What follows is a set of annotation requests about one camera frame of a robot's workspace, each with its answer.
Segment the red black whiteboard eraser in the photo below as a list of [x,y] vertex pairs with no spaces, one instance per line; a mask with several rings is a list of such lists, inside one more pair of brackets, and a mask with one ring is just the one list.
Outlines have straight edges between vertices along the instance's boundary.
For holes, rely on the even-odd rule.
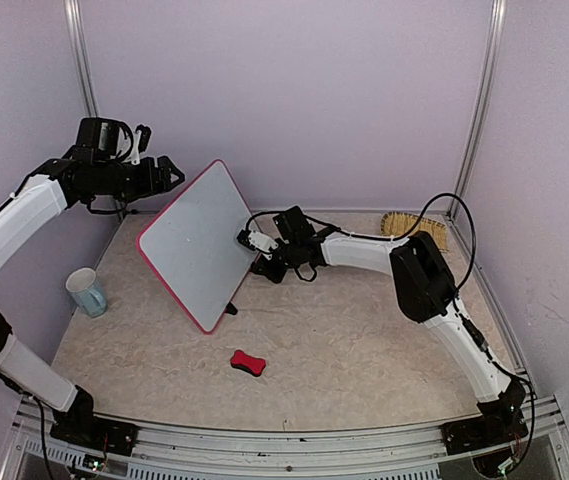
[[249,355],[240,349],[234,351],[229,363],[233,369],[243,371],[253,377],[260,377],[267,365],[263,358]]

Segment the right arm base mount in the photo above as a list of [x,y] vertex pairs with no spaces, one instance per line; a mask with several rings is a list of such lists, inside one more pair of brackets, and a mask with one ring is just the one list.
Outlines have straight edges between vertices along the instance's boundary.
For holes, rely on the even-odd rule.
[[508,401],[479,403],[480,415],[444,423],[441,427],[448,455],[472,452],[525,438],[529,434],[521,407]]

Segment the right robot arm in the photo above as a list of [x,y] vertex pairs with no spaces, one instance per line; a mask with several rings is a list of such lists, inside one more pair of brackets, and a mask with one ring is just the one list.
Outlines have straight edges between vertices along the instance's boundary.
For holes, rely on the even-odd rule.
[[467,376],[482,413],[475,423],[476,436],[495,444],[513,429],[525,399],[523,381],[501,365],[472,322],[454,276],[429,233],[382,237],[348,232],[309,217],[297,206],[272,217],[278,237],[250,227],[237,236],[239,243],[259,254],[253,273],[273,283],[304,265],[312,270],[353,267],[390,276],[400,311],[429,329]]

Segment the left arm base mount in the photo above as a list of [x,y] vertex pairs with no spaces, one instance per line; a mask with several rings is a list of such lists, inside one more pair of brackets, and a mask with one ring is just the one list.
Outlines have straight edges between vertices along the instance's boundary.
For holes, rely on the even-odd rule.
[[138,427],[132,423],[107,419],[94,413],[94,399],[82,388],[67,411],[53,410],[52,438],[67,443],[130,457]]

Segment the pink framed whiteboard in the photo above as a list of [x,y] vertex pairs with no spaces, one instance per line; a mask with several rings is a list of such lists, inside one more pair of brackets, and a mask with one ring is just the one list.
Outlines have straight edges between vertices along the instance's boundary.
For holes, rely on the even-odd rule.
[[236,240],[250,215],[218,159],[137,237],[142,258],[204,334],[215,331],[255,258]]

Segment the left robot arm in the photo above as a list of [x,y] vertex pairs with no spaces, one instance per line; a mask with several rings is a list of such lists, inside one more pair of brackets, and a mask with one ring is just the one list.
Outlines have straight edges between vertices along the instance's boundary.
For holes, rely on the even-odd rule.
[[[130,128],[114,119],[81,120],[75,143],[29,173],[0,206],[0,270],[49,221],[75,204],[86,208],[101,196],[123,205],[168,193],[185,181],[184,173],[167,156],[145,154],[151,130]],[[17,339],[0,312],[0,375],[66,414],[66,430],[85,445],[104,434],[101,418],[88,409],[92,397],[57,374]]]

